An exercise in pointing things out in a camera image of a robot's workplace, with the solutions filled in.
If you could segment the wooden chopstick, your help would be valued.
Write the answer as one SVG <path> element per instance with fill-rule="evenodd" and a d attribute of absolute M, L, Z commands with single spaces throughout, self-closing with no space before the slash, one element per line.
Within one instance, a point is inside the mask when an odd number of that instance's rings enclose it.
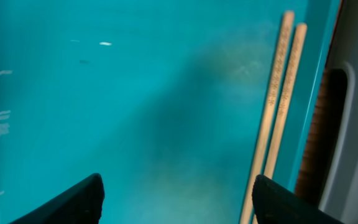
<path fill-rule="evenodd" d="M 268 150 L 268 158 L 264 170 L 264 174 L 266 174 L 268 177 L 272 176 L 275 169 L 306 32 L 307 25 L 305 23 L 301 23 L 297 26 L 295 31 L 295 38 L 293 40 L 293 45 L 290 52 L 290 61 L 288 63 L 288 68 L 285 75 L 283 90 L 281 94 L 278 93 L 276 104 L 278 107 L 277 117 L 275 120 L 273 136 Z"/>
<path fill-rule="evenodd" d="M 295 13 L 291 10 L 285 11 L 280 27 L 278 42 L 273 60 L 272 72 L 267 89 L 264 111 L 260 122 L 259 135 L 250 169 L 249 180 L 244 197 L 242 213 L 239 223 L 249 224 L 252 215 L 252 186 L 255 178 L 262 169 L 264 163 L 265 151 L 270 136 L 270 129 L 277 104 L 278 90 L 283 75 L 283 67 L 287 56 L 288 44 L 290 42 L 291 32 L 293 29 L 293 21 Z"/>

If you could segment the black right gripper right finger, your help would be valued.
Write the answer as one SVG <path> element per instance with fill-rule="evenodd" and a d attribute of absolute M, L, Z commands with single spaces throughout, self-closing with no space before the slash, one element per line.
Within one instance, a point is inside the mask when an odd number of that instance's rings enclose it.
<path fill-rule="evenodd" d="M 264 175 L 255 179 L 252 204 L 258 224 L 343 224 Z"/>

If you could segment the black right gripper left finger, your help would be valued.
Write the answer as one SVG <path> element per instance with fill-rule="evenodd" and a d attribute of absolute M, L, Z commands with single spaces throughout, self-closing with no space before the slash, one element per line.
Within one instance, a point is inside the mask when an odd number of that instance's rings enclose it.
<path fill-rule="evenodd" d="M 94 173 L 12 224 L 98 224 L 104 197 L 102 177 Z"/>

